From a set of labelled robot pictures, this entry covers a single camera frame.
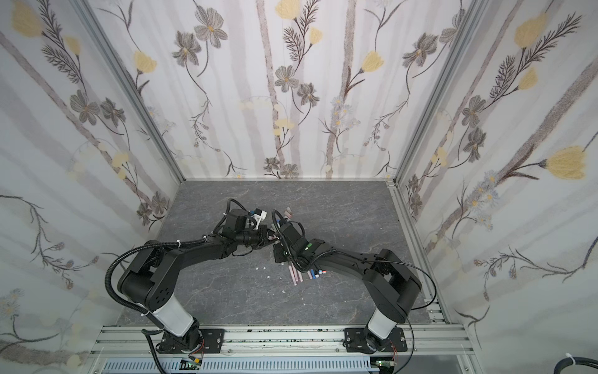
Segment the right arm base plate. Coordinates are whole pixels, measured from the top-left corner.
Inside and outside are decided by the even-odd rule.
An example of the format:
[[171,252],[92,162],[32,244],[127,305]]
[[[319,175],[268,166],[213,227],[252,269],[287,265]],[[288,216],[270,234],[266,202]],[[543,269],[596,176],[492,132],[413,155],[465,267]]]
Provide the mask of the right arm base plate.
[[395,327],[385,339],[378,338],[366,327],[344,329],[343,346],[349,353],[373,355],[375,353],[406,352],[406,338],[401,328]]

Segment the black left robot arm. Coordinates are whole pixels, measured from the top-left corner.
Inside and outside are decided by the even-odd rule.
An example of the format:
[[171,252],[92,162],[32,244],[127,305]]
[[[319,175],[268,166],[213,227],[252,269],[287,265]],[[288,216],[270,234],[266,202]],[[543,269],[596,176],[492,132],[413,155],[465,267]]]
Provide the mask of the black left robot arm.
[[162,335],[159,353],[194,353],[205,344],[199,321],[174,296],[179,274],[199,263],[224,260],[238,248],[262,249],[275,235],[264,210],[231,210],[214,231],[188,242],[150,241],[114,261],[106,274],[109,295],[146,316]]

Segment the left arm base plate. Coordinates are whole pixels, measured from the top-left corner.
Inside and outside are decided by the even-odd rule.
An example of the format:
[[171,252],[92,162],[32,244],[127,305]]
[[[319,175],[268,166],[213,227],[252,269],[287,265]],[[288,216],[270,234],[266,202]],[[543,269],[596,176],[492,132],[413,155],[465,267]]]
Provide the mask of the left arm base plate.
[[157,344],[157,351],[161,354],[191,354],[203,352],[219,354],[224,343],[224,329],[192,328],[187,335],[177,337],[164,332]]

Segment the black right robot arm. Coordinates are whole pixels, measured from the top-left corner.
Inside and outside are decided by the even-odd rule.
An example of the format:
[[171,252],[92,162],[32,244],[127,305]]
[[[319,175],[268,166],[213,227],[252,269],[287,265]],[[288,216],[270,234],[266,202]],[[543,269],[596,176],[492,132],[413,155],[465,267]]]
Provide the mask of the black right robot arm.
[[358,279],[375,304],[375,311],[365,327],[344,330],[343,346],[348,352],[374,354],[400,348],[402,334],[398,325],[408,322],[422,284],[412,267],[394,252],[345,251],[319,239],[308,240],[301,228],[287,220],[275,220],[269,237],[276,241],[277,263],[288,261],[292,271],[317,277],[335,272]]

